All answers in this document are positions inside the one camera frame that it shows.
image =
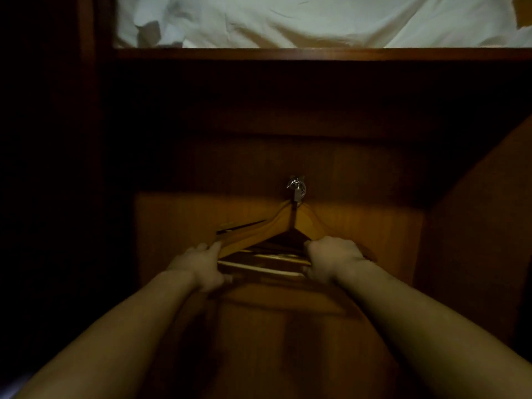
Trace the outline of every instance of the metal hook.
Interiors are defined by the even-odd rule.
[[[306,194],[305,177],[292,176],[288,181],[288,185],[286,186],[286,188],[294,190],[294,201],[299,206],[303,197],[305,197]]]

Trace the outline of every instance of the white fabric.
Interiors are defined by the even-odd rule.
[[[530,47],[512,0],[118,0],[130,47]]]

